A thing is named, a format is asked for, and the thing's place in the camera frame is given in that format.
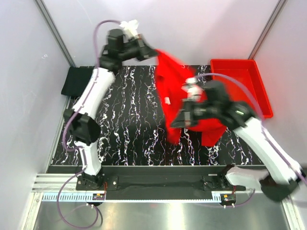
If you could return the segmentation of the red t shirt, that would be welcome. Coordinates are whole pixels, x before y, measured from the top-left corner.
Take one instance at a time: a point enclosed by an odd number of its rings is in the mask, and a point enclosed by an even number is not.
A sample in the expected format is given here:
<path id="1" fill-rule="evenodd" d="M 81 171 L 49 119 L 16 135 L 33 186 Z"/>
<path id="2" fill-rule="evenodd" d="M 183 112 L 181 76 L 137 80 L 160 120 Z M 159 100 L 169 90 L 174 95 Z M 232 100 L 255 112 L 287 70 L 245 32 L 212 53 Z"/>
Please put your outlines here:
<path id="1" fill-rule="evenodd" d="M 181 129 L 172 128 L 171 123 L 176 118 L 182 107 L 182 99 L 187 98 L 188 93 L 182 89 L 186 79 L 194 77 L 196 70 L 184 67 L 178 59 L 168 53 L 157 50 L 158 65 L 155 68 L 155 85 L 160 97 L 162 110 L 165 116 L 166 139 L 169 143 L 179 144 Z M 188 130 L 201 132 L 201 145 L 213 147 L 226 130 L 217 119 L 199 121 L 195 127 Z"/>

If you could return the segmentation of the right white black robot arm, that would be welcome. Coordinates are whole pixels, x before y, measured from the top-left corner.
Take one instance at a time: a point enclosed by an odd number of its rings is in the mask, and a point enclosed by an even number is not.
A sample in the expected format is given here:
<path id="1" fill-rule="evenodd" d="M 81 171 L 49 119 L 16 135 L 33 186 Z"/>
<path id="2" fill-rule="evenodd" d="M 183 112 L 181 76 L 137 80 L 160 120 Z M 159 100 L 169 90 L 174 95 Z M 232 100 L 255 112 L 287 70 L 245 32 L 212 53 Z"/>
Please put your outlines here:
<path id="1" fill-rule="evenodd" d="M 182 88 L 188 96 L 183 99 L 172 128 L 194 127 L 201 120 L 216 118 L 244 140 L 266 167 L 257 171 L 228 165 L 212 179 L 209 188 L 228 190 L 243 186 L 260 190 L 270 200 L 280 202 L 307 181 L 301 165 L 263 127 L 260 115 L 246 102 L 231 100 L 222 82 L 212 80 L 202 85 L 196 78 L 189 78 Z"/>

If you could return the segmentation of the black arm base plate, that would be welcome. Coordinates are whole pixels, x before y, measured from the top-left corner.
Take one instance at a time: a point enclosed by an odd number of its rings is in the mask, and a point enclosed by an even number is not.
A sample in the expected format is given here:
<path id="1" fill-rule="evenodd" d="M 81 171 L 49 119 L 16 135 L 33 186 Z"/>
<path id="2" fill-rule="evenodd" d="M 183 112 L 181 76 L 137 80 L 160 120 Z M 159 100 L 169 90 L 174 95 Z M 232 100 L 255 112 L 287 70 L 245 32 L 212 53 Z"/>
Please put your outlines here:
<path id="1" fill-rule="evenodd" d="M 106 192 L 110 202 L 218 203 L 230 189 L 207 188 L 205 182 L 228 169 L 215 166 L 102 166 L 96 183 L 74 178 L 66 192 Z"/>

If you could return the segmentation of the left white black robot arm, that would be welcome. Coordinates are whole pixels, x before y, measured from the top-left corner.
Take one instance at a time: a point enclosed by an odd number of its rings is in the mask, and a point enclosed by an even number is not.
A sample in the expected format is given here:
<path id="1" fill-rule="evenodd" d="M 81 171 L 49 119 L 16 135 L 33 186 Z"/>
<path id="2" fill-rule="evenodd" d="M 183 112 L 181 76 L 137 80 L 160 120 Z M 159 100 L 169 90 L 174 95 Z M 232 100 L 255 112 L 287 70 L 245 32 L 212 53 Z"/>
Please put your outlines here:
<path id="1" fill-rule="evenodd" d="M 94 190 L 104 185 L 103 171 L 98 159 L 97 141 L 101 128 L 96 123 L 96 113 L 106 92 L 126 60 L 143 61 L 157 56 L 137 29 L 112 29 L 106 37 L 106 45 L 97 52 L 96 65 L 87 86 L 72 109 L 64 111 L 64 134 L 70 133 L 82 159 L 82 170 L 77 173 L 78 183 Z"/>

